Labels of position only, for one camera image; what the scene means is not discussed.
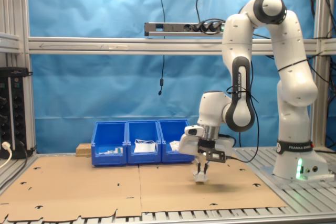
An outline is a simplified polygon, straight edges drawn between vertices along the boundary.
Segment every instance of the blue plastic bin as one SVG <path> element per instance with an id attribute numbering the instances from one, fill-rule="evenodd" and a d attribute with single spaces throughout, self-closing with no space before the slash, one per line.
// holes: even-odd
<path id="1" fill-rule="evenodd" d="M 134 153 L 135 139 L 153 140 L 157 143 L 156 152 Z M 127 122 L 127 163 L 150 164 L 161 162 L 161 137 L 157 121 Z"/>
<path id="2" fill-rule="evenodd" d="M 170 142 L 180 141 L 184 134 L 184 128 L 189 126 L 188 120 L 159 120 L 159 129 L 162 142 L 162 162 L 163 163 L 190 163 L 195 156 L 181 154 L 172 151 Z"/>
<path id="3" fill-rule="evenodd" d="M 124 165 L 127 163 L 127 123 L 96 122 L 91 141 L 92 165 Z M 122 147 L 122 153 L 99 154 Z"/>

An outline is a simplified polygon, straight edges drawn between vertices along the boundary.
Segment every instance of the electrical panel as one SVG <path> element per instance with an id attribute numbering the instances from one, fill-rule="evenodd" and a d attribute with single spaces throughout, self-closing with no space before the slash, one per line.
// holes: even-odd
<path id="1" fill-rule="evenodd" d="M 27 148 L 23 79 L 28 75 L 26 68 L 0 68 L 0 144 L 11 144 L 13 158 L 25 158 L 19 142 Z M 0 150 L 0 158 L 8 155 Z"/>
<path id="2" fill-rule="evenodd" d="M 145 23 L 145 36 L 223 36 L 224 22 Z"/>

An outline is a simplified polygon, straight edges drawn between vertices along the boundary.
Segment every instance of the cardboard floor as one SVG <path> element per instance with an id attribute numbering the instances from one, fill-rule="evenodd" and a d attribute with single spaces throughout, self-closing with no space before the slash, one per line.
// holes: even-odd
<path id="1" fill-rule="evenodd" d="M 72 221 L 142 212 L 284 207 L 245 164 L 210 163 L 208 181 L 194 164 L 93 168 L 86 157 L 40 157 L 0 196 L 0 222 Z"/>

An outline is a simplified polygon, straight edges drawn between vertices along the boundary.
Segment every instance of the table surface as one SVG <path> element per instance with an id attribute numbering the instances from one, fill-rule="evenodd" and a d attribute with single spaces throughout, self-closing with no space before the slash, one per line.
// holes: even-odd
<path id="1" fill-rule="evenodd" d="M 236 155 L 240 158 L 250 159 L 255 154 L 256 148 L 236 148 Z M 41 156 L 62 156 L 74 154 L 36 155 L 30 157 L 26 168 Z M 141 217 L 116 218 L 78 218 L 64 224 L 99 224 L 113 222 L 141 222 L 144 223 L 336 223 L 336 182 L 319 182 L 307 184 L 291 184 L 280 189 L 262 173 L 262 167 L 273 166 L 276 159 L 274 147 L 259 148 L 256 158 L 248 166 L 288 205 L 281 208 L 252 208 L 231 210 L 207 211 L 179 211 L 179 212 L 148 212 Z M 336 155 L 320 153 L 329 163 L 336 162 Z M 0 170 L 0 185 L 6 181 L 24 163 L 23 159 L 12 160 Z M 21 221 L 17 224 L 49 224 L 39 221 Z"/>

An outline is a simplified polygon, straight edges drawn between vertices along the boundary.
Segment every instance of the white cable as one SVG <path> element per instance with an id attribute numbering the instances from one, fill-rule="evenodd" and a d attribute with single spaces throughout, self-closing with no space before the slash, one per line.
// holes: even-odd
<path id="1" fill-rule="evenodd" d="M 4 167 L 5 165 L 7 165 L 8 164 L 8 162 L 11 160 L 11 158 L 12 158 L 12 150 L 10 149 L 10 144 L 8 143 L 8 142 L 4 142 L 4 143 L 2 143 L 2 148 L 3 149 L 5 149 L 5 150 L 7 150 L 8 152 L 9 152 L 9 157 L 8 157 L 8 159 L 7 159 L 7 161 L 4 163 L 4 164 L 2 164 L 1 166 L 0 166 L 0 169 L 2 168 L 2 167 Z"/>

